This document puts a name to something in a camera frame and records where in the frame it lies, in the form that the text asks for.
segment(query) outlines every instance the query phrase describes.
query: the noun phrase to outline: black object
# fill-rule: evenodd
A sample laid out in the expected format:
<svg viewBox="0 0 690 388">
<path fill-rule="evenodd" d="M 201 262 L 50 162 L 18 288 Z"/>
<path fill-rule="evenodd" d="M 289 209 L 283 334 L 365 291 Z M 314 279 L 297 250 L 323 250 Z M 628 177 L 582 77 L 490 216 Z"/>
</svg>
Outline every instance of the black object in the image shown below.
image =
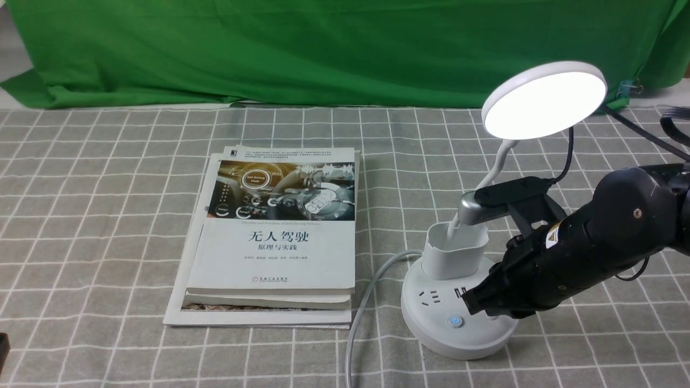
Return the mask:
<svg viewBox="0 0 690 388">
<path fill-rule="evenodd" d="M 482 208 L 508 213 L 524 237 L 532 234 L 532 224 L 539 221 L 556 222 L 566 216 L 563 209 L 547 195 L 551 180 L 524 177 L 481 188 L 475 201 Z"/>
<path fill-rule="evenodd" d="M 639 126 L 635 125 L 635 123 L 631 122 L 630 120 L 626 119 L 623 117 L 620 113 L 616 112 L 615 110 L 609 108 L 606 105 L 601 105 L 601 109 L 614 119 L 618 120 L 621 122 L 621 124 L 625 125 L 626 127 L 630 128 L 631 130 L 635 131 L 638 135 L 642 136 L 643 138 L 649 140 L 650 142 L 656 144 L 657 146 L 661 147 L 662 149 L 665 149 L 666 151 L 669 151 L 670 153 L 674 154 L 675 156 L 679 157 L 680 159 L 683 159 L 686 162 L 690 162 L 690 155 L 684 153 L 683 151 L 679 150 L 678 148 L 664 142 L 663 140 L 659 139 L 658 137 L 652 135 L 651 133 L 645 131 L 644 129 L 640 128 Z"/>
<path fill-rule="evenodd" d="M 622 280 L 622 281 L 624 281 L 624 282 L 632 282 L 633 280 L 639 278 L 639 277 L 644 273 L 644 270 L 647 269 L 647 266 L 648 266 L 648 265 L 649 265 L 649 257 L 647 257 L 647 258 L 644 259 L 644 262 L 642 262 L 642 266 L 641 266 L 640 269 L 635 273 L 635 275 L 632 275 L 632 276 L 629 277 L 629 278 L 624 278 L 624 277 L 622 277 L 622 276 L 620 276 L 620 275 L 616 275 L 615 278 L 618 279 L 618 280 Z"/>
<path fill-rule="evenodd" d="M 690 120 L 690 108 L 671 108 L 659 120 L 661 128 L 673 140 L 686 147 L 690 147 L 690 137 L 681 132 L 673 123 L 673 119 Z"/>
<path fill-rule="evenodd" d="M 470 313 L 525 318 L 558 306 L 664 248 L 687 255 L 689 189 L 690 164 L 609 173 L 591 202 L 509 241 L 503 261 L 463 294 Z M 545 202 L 530 206 L 541 207 L 543 214 L 553 212 Z M 520 210 L 519 216 L 536 214 L 527 207 Z"/>
<path fill-rule="evenodd" d="M 7 333 L 0 333 L 0 375 L 5 368 L 8 354 L 10 354 L 10 337 Z"/>
<path fill-rule="evenodd" d="M 573 161 L 573 146 L 575 145 L 575 128 L 570 127 L 568 129 L 568 156 L 566 156 L 565 159 L 565 166 L 563 167 L 563 171 L 561 173 L 550 180 L 551 184 L 557 184 L 558 182 L 562 181 L 563 178 L 565 178 L 565 175 L 568 173 L 570 170 L 570 163 Z"/>
</svg>

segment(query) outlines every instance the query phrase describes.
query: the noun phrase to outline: robotic arm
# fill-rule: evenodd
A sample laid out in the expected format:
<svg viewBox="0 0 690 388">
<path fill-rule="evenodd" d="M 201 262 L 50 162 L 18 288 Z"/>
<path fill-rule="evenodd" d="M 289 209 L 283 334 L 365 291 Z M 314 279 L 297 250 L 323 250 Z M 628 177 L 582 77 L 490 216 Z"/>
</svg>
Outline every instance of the robotic arm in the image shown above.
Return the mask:
<svg viewBox="0 0 690 388">
<path fill-rule="evenodd" d="M 690 163 L 613 171 L 592 200 L 568 216 L 546 194 L 552 184 L 526 177 L 463 197 L 461 222 L 509 215 L 521 233 L 508 241 L 489 276 L 462 295 L 471 314 L 525 318 L 664 248 L 690 255 Z M 539 221 L 546 224 L 533 229 Z"/>
</svg>

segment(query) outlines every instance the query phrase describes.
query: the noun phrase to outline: white cable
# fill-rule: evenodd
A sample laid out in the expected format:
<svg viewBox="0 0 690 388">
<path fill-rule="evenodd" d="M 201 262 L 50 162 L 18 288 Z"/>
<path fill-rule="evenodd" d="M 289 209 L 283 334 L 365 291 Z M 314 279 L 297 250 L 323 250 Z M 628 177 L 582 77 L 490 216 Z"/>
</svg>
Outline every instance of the white cable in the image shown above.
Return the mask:
<svg viewBox="0 0 690 388">
<path fill-rule="evenodd" d="M 373 291 L 374 286 L 376 285 L 376 281 L 379 280 L 381 275 L 386 272 L 386 270 L 393 264 L 394 262 L 397 262 L 398 260 L 401 260 L 405 256 L 408 255 L 421 255 L 422 251 L 416 250 L 416 249 L 409 249 L 407 251 L 402 251 L 384 263 L 384 265 L 379 268 L 378 271 L 374 274 L 373 278 L 371 278 L 371 281 L 369 282 L 369 285 L 366 287 L 366 290 L 364 292 L 364 295 L 362 296 L 362 301 L 359 303 L 359 308 L 357 309 L 357 313 L 355 314 L 355 319 L 352 321 L 352 327 L 350 328 L 350 336 L 347 339 L 347 345 L 345 347 L 345 385 L 347 388 L 353 388 L 352 386 L 352 348 L 353 345 L 355 344 L 355 334 L 357 333 L 357 328 L 359 327 L 359 322 L 362 320 L 362 314 L 364 313 L 364 309 L 366 308 L 366 303 L 369 301 L 369 296 L 371 295 L 371 291 Z"/>
<path fill-rule="evenodd" d="M 491 171 L 489 171 L 488 174 L 486 174 L 486 177 L 477 185 L 475 188 L 476 190 L 479 190 L 480 188 L 484 188 L 491 184 L 494 179 L 498 176 L 498 174 L 501 173 L 501 170 L 503 170 L 503 166 L 506 164 L 506 158 L 508 157 L 508 153 L 513 149 L 518 144 L 519 140 L 508 140 L 504 139 L 503 142 L 501 143 L 501 146 L 498 147 L 498 152 L 496 153 L 496 161 L 493 163 L 493 168 Z M 451 221 L 450 224 L 448 224 L 448 230 L 446 231 L 446 243 L 450 242 L 453 240 L 453 235 L 455 234 L 455 230 L 457 229 L 458 225 L 458 219 L 457 219 L 457 213 L 455 216 L 453 216 L 453 220 Z"/>
<path fill-rule="evenodd" d="M 484 188 L 491 184 L 491 182 L 496 179 L 498 174 L 501 173 L 503 166 L 506 164 L 506 158 L 511 149 L 518 144 L 519 140 L 507 140 L 504 139 L 501 146 L 498 147 L 498 152 L 496 153 L 496 161 L 493 163 L 493 168 L 486 174 L 486 177 L 479 183 L 475 190 Z"/>
</svg>

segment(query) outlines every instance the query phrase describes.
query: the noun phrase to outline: book cover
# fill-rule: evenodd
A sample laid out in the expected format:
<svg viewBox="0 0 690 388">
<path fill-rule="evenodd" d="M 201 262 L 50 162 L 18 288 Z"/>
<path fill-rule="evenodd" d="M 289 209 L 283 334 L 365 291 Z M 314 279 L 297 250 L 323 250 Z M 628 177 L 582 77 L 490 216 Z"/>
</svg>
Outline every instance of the book cover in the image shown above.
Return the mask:
<svg viewBox="0 0 690 388">
<path fill-rule="evenodd" d="M 351 294 L 354 149 L 237 147 L 226 155 L 187 292 Z"/>
</svg>

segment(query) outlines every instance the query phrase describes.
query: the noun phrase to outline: warning label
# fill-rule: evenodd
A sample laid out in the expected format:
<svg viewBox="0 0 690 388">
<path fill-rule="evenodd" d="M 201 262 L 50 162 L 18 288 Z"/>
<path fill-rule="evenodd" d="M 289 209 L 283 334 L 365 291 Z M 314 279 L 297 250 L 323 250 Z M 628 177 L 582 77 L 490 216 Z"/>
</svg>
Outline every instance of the warning label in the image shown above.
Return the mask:
<svg viewBox="0 0 690 388">
<path fill-rule="evenodd" d="M 560 227 L 560 222 L 553 225 L 549 232 L 546 234 L 546 249 L 558 244 L 558 228 Z"/>
</svg>

